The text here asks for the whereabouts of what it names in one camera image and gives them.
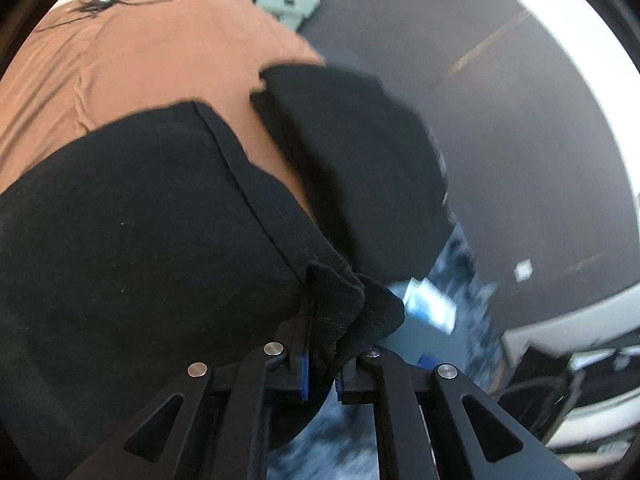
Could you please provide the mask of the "folded black clothes stack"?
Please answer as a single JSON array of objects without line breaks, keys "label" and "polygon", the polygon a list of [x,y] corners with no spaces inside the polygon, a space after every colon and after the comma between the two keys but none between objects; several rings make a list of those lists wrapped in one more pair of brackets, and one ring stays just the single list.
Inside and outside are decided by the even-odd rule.
[{"label": "folded black clothes stack", "polygon": [[259,78],[250,102],[323,235],[383,284],[426,278],[452,224],[442,159],[416,112],[340,66],[278,64]]}]

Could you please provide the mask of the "black pants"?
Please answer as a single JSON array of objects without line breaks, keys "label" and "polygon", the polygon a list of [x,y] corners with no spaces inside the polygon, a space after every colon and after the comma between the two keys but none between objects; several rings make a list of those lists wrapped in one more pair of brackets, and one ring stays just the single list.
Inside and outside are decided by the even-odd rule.
[{"label": "black pants", "polygon": [[62,479],[191,363],[239,361],[301,306],[318,351],[286,436],[401,326],[401,301],[207,105],[119,119],[2,193],[3,425],[37,477]]}]

